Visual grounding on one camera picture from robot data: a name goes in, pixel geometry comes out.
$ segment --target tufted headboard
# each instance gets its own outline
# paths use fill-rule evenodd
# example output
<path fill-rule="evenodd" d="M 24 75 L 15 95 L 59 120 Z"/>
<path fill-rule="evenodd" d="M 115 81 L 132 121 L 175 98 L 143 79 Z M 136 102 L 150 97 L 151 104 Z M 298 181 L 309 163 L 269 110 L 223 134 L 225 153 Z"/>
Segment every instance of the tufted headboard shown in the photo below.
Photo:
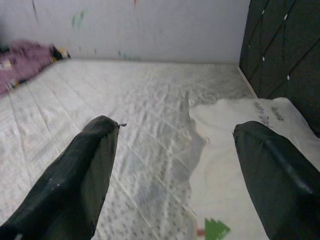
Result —
<path fill-rule="evenodd" d="M 290 99 L 320 137 L 320 0 L 251 0 L 240 68 L 258 97 Z"/>

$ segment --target white wall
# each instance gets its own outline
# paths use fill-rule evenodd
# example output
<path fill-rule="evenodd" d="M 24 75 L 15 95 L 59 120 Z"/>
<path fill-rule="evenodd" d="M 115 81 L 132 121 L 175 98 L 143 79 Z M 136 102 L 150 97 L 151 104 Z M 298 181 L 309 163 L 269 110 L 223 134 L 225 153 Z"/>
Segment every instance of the white wall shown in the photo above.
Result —
<path fill-rule="evenodd" d="M 0 40 L 53 43 L 80 58 L 238 63 L 249 3 L 0 0 Z"/>

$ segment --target pink blanket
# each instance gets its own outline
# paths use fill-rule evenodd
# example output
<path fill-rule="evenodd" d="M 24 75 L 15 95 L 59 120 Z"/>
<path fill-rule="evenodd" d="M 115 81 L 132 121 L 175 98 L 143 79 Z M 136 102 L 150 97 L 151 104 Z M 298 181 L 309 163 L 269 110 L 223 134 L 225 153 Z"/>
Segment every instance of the pink blanket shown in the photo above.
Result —
<path fill-rule="evenodd" d="M 11 43 L 9 51 L 0 53 L 0 94 L 25 82 L 53 62 L 54 46 L 18 40 Z"/>

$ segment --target white quilted mattress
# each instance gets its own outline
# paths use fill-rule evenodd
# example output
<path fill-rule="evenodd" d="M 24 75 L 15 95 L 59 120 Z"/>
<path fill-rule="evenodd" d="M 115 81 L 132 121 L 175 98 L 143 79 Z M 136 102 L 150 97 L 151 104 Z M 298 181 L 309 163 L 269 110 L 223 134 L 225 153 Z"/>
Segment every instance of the white quilted mattress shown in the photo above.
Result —
<path fill-rule="evenodd" d="M 93 118 L 120 129 L 95 240 L 196 237 L 189 178 L 202 139 L 189 106 L 252 97 L 235 65 L 68 60 L 0 98 L 0 224 Z"/>

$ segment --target bed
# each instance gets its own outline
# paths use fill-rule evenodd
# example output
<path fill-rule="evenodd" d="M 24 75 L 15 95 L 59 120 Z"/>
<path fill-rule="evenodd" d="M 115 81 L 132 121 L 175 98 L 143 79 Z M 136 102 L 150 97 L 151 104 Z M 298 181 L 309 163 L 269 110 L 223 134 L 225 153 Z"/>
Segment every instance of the bed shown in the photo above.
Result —
<path fill-rule="evenodd" d="M 194 239 L 189 177 L 204 141 L 189 107 L 252 98 L 235 65 L 66 60 L 0 98 L 0 223 L 91 119 L 118 123 L 95 240 Z"/>
<path fill-rule="evenodd" d="M 195 189 L 190 206 L 198 218 L 212 216 L 223 221 L 231 229 L 226 237 L 228 240 L 319 238 L 319 216 L 313 216 L 319 209 L 319 187 L 313 187 L 319 182 L 320 170 L 317 138 L 320 136 L 319 11 L 318 0 L 251 0 L 239 66 L 256 95 L 264 99 L 224 99 L 191 109 L 190 116 L 195 119 L 198 132 L 207 145 L 190 178 L 191 189 Z M 292 142 L 291 146 L 287 139 L 275 144 L 279 152 L 287 150 L 299 156 L 297 152 L 300 151 L 305 159 L 283 154 L 286 167 L 272 158 L 264 165 L 260 140 L 268 128 L 262 127 L 264 130 L 259 132 L 256 123 L 251 129 L 250 124 L 245 125 L 246 130 L 250 129 L 247 131 L 250 137 L 246 135 L 246 138 L 258 139 L 259 145 L 242 142 L 239 147 L 236 137 L 232 138 L 235 126 L 248 121 L 264 124 Z M 238 150 L 243 149 L 242 156 L 237 155 L 235 145 Z M 250 163 L 245 170 L 241 164 L 243 160 Z M 277 178 L 281 171 L 283 177 Z M 297 181 L 284 187 L 287 178 L 305 183 Z M 309 199 L 300 198 L 305 194 L 303 190 L 296 193 L 300 186 L 312 189 L 309 190 L 312 194 L 306 194 L 311 196 Z"/>

